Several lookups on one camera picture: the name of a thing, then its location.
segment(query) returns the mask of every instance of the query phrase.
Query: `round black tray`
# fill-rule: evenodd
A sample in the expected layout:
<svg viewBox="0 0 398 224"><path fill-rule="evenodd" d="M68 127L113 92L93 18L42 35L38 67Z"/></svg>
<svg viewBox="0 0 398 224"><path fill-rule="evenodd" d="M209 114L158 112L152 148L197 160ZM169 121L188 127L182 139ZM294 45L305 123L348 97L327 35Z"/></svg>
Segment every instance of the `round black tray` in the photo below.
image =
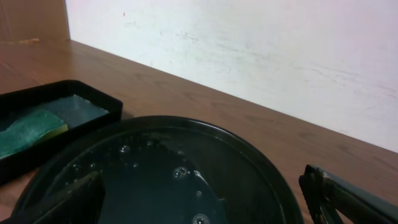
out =
<svg viewBox="0 0 398 224"><path fill-rule="evenodd" d="M106 189L98 223L303 223L286 181L255 147L174 116L125 120L75 141L39 170L14 214L94 170Z"/></svg>

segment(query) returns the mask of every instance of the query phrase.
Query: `wooden panel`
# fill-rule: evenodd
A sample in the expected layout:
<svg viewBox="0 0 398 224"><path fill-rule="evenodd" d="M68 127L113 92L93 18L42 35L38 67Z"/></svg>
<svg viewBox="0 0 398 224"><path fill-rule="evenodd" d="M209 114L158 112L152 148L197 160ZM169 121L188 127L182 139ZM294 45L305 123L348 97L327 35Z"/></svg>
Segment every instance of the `wooden panel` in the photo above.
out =
<svg viewBox="0 0 398 224"><path fill-rule="evenodd" d="M185 116L236 133L280 170L306 223L312 221L299 175L307 164L398 205L397 153L77 42L0 45L0 94L65 79L122 100L127 116ZM0 205L9 208L0 207L0 219L9 215L26 178L0 189Z"/></svg>
<svg viewBox="0 0 398 224"><path fill-rule="evenodd" d="M0 0L0 41L68 39L64 0Z"/></svg>

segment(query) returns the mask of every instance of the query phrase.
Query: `green sponge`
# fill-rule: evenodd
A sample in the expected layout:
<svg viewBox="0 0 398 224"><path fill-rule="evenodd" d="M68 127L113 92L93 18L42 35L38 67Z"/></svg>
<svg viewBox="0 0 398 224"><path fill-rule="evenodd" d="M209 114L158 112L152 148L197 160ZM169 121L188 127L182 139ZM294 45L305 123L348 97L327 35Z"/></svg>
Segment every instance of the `green sponge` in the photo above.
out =
<svg viewBox="0 0 398 224"><path fill-rule="evenodd" d="M0 158L67 130L68 126L60 118L47 110L37 110L18 119L0 133Z"/></svg>

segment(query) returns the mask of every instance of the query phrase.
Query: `black tray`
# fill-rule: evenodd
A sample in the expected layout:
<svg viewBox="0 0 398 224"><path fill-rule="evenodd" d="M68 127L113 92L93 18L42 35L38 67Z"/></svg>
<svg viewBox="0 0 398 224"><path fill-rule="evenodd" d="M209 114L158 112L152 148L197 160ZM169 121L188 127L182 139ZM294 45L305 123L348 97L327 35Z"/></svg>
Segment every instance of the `black tray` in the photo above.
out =
<svg viewBox="0 0 398 224"><path fill-rule="evenodd" d="M286 181L255 147L173 116L125 120L68 145L29 182L13 215L95 171L106 191L101 224L303 223Z"/></svg>
<svg viewBox="0 0 398 224"><path fill-rule="evenodd" d="M121 101L76 80L64 80L0 95L0 118L7 118L15 111L72 95L80 96L109 113L0 159L0 185L35 169L79 137L119 121L123 108Z"/></svg>

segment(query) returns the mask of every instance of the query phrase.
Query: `white wall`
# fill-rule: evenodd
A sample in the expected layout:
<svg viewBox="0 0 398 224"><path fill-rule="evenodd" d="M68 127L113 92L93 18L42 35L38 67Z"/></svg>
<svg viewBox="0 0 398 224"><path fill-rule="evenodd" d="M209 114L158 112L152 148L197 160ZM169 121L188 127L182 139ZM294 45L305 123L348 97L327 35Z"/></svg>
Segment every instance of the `white wall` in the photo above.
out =
<svg viewBox="0 0 398 224"><path fill-rule="evenodd" d="M73 40L398 152L396 0L67 0L67 9Z"/></svg>

